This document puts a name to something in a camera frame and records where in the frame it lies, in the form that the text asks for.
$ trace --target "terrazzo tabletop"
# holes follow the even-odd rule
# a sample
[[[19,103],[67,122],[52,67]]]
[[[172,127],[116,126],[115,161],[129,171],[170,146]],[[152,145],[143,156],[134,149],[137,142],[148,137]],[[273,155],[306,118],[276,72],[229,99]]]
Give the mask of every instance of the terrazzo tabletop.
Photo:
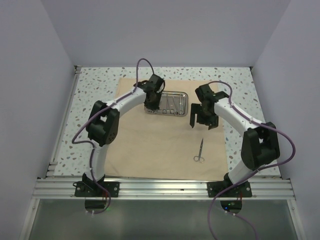
[[[224,81],[233,88],[232,101],[248,114],[264,121],[253,78],[247,67],[155,67],[155,74],[169,80],[211,80]],[[150,67],[139,68],[139,78],[149,79]],[[72,144],[71,139],[78,129],[88,120],[93,104],[109,101],[115,97],[120,78],[136,78],[135,67],[83,67],[73,94],[73,100],[66,121],[62,140],[55,157],[57,165],[54,176],[82,176],[87,170],[91,146],[89,144]],[[220,91],[229,93],[223,84],[218,84]],[[241,160],[242,137],[223,121],[226,158],[229,171]],[[83,131],[80,138],[86,139]],[[265,169],[260,176],[279,177],[278,167]]]

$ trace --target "rectangular tray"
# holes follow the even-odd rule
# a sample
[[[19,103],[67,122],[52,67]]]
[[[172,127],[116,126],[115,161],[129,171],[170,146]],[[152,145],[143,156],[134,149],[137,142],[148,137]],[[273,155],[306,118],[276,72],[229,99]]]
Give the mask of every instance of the rectangular tray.
[[[188,113],[188,94],[182,91],[163,91],[159,109],[153,111],[144,107],[147,114],[183,117]]]

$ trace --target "purple cable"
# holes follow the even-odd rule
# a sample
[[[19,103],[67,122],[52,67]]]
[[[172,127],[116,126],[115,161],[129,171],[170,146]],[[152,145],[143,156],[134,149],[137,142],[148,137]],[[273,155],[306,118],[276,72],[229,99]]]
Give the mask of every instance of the purple cable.
[[[109,191],[107,189],[105,189],[103,186],[101,186],[98,181],[96,180],[95,176],[94,176],[94,172],[93,172],[93,169],[92,169],[92,161],[93,161],[93,156],[94,156],[94,153],[95,153],[95,149],[96,149],[96,145],[90,141],[90,140],[83,140],[83,141],[76,141],[76,138],[79,136],[79,134],[95,119],[97,118],[99,115],[101,115],[102,113],[104,113],[105,111],[107,111],[108,109],[112,108],[114,105],[116,105],[118,102],[122,101],[123,99],[125,99],[126,97],[132,95],[138,88],[138,71],[139,71],[139,63],[144,60],[146,61],[151,69],[152,69],[152,73],[155,74],[155,71],[154,71],[154,68],[152,67],[151,63],[145,59],[145,58],[140,58],[136,64],[136,73],[135,73],[135,85],[134,85],[134,89],[133,89],[133,92],[128,92],[126,95],[123,95],[122,97],[120,97],[119,99],[116,100],[116,102],[113,102],[111,105],[107,106],[106,108],[98,111],[96,114],[94,114],[92,117],[89,118],[89,120],[82,126],[80,127],[80,129],[76,132],[76,134],[74,135],[74,137],[72,138],[71,142],[73,144],[91,144],[92,145],[92,150],[91,150],[91,154],[90,154],[90,158],[89,158],[89,168],[90,168],[90,173],[91,173],[91,177],[92,177],[92,180],[93,182],[101,189],[103,190],[104,192],[107,193],[107,197],[109,198],[109,201],[108,203],[105,205],[104,209],[102,210],[99,210],[97,212],[95,212],[94,210],[92,211],[93,214],[100,214],[100,213],[103,213],[109,206],[110,206],[110,203],[111,203],[111,195],[109,193]]]
[[[269,168],[277,167],[277,166],[280,166],[280,165],[283,165],[283,164],[288,163],[289,161],[291,161],[291,160],[294,158],[294,156],[295,156],[295,154],[296,154],[296,146],[295,146],[294,142],[292,141],[292,139],[291,139],[287,134],[285,134],[284,132],[282,132],[282,131],[280,131],[280,130],[278,130],[278,129],[276,129],[276,128],[273,128],[273,127],[264,125],[263,123],[258,123],[258,122],[254,121],[254,120],[251,121],[251,119],[250,119],[249,117],[247,117],[245,114],[243,114],[241,111],[239,111],[239,109],[237,109],[237,108],[232,104],[231,96],[232,96],[232,94],[233,94],[233,90],[232,90],[232,87],[231,87],[228,83],[223,82],[223,81],[211,81],[211,82],[209,82],[209,84],[213,84],[213,83],[224,84],[224,85],[226,85],[226,86],[229,87],[229,89],[230,89],[230,94],[229,94],[229,98],[228,98],[229,104],[230,104],[230,106],[231,106],[240,116],[242,116],[244,119],[246,119],[247,121],[252,122],[253,124],[255,124],[255,125],[257,125],[257,126],[260,126],[260,127],[262,127],[262,128],[265,128],[265,129],[268,129],[268,130],[271,130],[271,131],[274,131],[274,132],[276,132],[276,133],[284,136],[284,137],[289,141],[289,143],[290,143],[291,146],[292,146],[292,154],[291,154],[291,156],[290,156],[287,160],[285,160],[285,161],[283,161],[283,162],[280,162],[280,163],[276,163],[276,164],[272,164],[272,165],[268,165],[268,166],[263,166],[263,167],[255,170],[255,171],[253,171],[249,176],[245,177],[244,179],[242,179],[242,180],[236,182],[235,184],[227,187],[226,189],[222,190],[221,192],[219,192],[219,193],[213,198],[213,200],[211,201],[210,207],[209,207],[209,209],[208,209],[208,213],[207,213],[207,223],[208,223],[209,230],[210,230],[213,238],[214,238],[215,240],[218,240],[216,234],[214,233],[214,230],[212,229],[211,219],[210,219],[210,212],[211,212],[211,210],[212,210],[212,207],[213,207],[216,199],[217,199],[219,196],[221,196],[222,194],[224,194],[225,192],[229,191],[230,189],[232,189],[232,188],[238,186],[239,184],[247,181],[249,178],[253,177],[257,172],[259,172],[259,171],[261,171],[261,170],[264,170],[264,169],[269,169]],[[252,227],[252,229],[253,229],[253,231],[254,231],[255,240],[259,240],[257,230],[255,229],[255,227],[253,226],[253,224],[252,224],[251,222],[249,222],[249,221],[248,221],[245,217],[243,217],[243,216],[240,216],[240,215],[237,215],[237,214],[236,214],[235,216],[238,217],[238,218],[240,218],[240,219],[242,219],[242,220],[244,220],[245,222],[247,222],[247,223]]]

